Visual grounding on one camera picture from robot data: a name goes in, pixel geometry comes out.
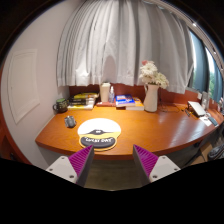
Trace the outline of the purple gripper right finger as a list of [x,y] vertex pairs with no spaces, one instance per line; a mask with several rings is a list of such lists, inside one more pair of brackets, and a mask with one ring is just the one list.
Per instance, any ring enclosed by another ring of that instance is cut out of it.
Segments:
[[133,145],[133,158],[143,184],[149,184],[180,170],[167,156]]

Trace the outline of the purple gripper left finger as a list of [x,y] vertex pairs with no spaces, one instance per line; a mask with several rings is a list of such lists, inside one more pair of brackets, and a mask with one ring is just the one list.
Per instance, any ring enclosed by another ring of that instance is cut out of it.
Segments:
[[69,157],[60,156],[47,168],[47,171],[83,187],[86,183],[93,158],[94,148],[90,145]]

